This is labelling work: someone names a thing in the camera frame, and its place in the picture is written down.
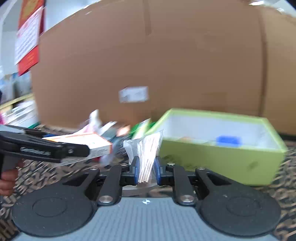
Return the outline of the person's left hand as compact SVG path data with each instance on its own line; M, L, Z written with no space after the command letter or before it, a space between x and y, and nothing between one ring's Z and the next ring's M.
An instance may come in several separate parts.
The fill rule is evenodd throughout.
M14 192L18 170L16 168L1 173L0 179L0 195L10 196Z

